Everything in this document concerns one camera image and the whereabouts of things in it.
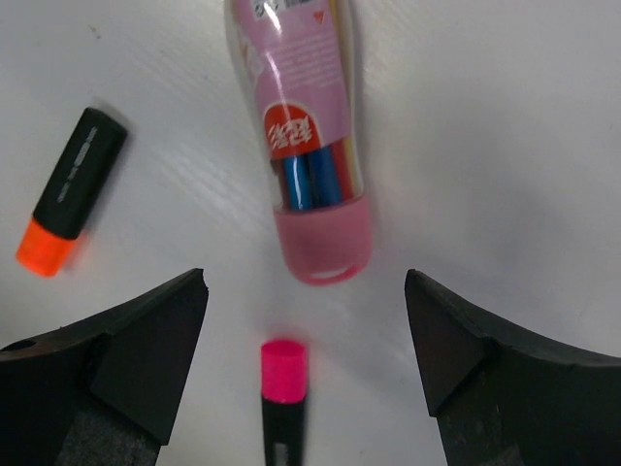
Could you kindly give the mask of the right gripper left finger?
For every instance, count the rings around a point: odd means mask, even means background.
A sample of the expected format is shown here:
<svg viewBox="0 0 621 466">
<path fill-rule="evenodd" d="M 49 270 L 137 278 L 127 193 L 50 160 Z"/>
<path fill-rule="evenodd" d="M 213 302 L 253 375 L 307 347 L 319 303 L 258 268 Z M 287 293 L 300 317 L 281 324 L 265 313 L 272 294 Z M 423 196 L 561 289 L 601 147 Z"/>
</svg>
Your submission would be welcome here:
<svg viewBox="0 0 621 466">
<path fill-rule="evenodd" d="M 209 291 L 189 270 L 1 350 L 4 465 L 153 465 L 170 442 Z"/>
</svg>

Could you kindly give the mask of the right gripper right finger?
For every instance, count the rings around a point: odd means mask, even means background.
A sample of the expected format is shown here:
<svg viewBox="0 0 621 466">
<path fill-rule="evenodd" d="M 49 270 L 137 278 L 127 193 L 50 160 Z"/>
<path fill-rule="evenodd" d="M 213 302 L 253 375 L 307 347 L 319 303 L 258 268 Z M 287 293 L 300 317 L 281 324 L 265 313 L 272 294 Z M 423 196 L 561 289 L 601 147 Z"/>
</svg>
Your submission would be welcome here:
<svg viewBox="0 0 621 466">
<path fill-rule="evenodd" d="M 619 464 L 619 358 L 543 337 L 416 270 L 405 295 L 448 464 Z"/>
</svg>

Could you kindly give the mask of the pink capped marker bottle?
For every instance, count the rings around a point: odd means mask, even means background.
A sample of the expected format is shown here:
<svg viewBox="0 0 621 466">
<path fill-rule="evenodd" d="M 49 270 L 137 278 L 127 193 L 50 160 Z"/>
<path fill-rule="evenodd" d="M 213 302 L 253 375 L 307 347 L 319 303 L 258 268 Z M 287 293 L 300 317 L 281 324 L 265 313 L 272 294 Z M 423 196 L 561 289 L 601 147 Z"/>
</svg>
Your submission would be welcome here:
<svg viewBox="0 0 621 466">
<path fill-rule="evenodd" d="M 273 192 L 285 264 L 315 286 L 351 279 L 373 250 L 356 135 L 346 1 L 228 1 L 227 45 Z"/>
</svg>

